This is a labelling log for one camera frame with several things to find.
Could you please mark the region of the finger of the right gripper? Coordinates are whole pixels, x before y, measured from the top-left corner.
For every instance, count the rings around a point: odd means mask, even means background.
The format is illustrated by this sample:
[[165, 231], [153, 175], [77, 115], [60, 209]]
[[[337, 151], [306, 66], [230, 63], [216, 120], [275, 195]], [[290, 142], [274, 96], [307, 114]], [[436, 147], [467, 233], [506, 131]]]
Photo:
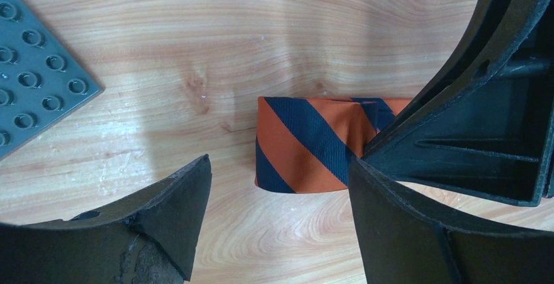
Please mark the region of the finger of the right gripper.
[[553, 196], [553, 0], [478, 0], [456, 49], [370, 143], [398, 181], [515, 206]]

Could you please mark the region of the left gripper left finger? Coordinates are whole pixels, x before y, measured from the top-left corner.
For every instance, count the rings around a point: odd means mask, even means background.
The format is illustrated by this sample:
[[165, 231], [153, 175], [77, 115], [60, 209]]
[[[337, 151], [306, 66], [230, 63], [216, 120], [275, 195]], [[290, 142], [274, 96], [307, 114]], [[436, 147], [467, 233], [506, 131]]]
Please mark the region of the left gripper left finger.
[[167, 178], [64, 221], [1, 224], [2, 283], [190, 280], [212, 183], [203, 155]]

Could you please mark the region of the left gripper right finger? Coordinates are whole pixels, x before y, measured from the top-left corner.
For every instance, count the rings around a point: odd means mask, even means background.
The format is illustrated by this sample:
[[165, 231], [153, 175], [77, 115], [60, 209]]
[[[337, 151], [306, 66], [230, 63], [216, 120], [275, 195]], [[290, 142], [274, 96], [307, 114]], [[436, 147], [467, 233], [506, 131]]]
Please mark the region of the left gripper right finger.
[[360, 159], [348, 186], [368, 283], [552, 283], [553, 233], [465, 213]]

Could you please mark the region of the orange navy striped tie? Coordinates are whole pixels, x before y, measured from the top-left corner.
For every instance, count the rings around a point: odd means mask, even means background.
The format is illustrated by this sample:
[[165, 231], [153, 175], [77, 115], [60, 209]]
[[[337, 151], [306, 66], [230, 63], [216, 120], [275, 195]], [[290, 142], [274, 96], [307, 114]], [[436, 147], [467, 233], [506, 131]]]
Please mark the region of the orange navy striped tie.
[[255, 184], [274, 193], [346, 189], [355, 157], [409, 99], [259, 97]]

